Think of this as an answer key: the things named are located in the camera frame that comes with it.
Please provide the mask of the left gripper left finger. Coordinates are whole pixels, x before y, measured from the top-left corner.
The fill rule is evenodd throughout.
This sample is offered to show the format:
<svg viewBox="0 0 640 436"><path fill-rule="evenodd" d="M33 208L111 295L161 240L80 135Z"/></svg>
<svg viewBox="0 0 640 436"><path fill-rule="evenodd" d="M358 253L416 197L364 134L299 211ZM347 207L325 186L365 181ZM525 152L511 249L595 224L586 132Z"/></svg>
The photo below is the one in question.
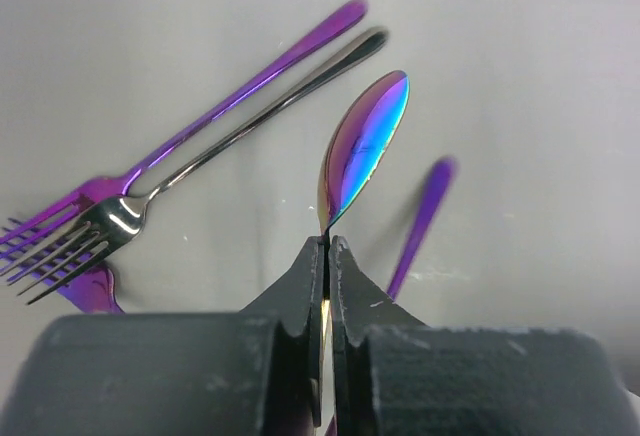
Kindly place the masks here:
<svg viewBox="0 0 640 436"><path fill-rule="evenodd" d="M5 435L312 435L324 244L238 312L66 316L23 364Z"/></svg>

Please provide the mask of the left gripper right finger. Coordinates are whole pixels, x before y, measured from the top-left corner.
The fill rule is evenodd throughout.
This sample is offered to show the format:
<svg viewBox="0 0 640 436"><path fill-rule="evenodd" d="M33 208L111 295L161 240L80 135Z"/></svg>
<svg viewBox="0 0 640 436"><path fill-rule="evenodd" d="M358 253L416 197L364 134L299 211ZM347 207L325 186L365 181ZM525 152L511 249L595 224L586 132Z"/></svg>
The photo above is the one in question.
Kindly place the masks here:
<svg viewBox="0 0 640 436"><path fill-rule="evenodd" d="M341 435L635 435L603 347L570 329L430 327L327 254Z"/></svg>

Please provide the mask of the rainbow spoon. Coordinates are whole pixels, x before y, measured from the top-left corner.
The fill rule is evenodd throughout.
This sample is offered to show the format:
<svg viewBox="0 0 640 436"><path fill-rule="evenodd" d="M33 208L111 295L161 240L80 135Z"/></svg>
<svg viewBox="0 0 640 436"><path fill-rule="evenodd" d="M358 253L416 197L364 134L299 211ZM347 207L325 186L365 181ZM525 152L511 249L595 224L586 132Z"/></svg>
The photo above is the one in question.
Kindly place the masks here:
<svg viewBox="0 0 640 436"><path fill-rule="evenodd" d="M330 246L330 229L370 181L405 113L410 81L403 70L375 80L351 104L325 150L317 184L320 261Z"/></svg>

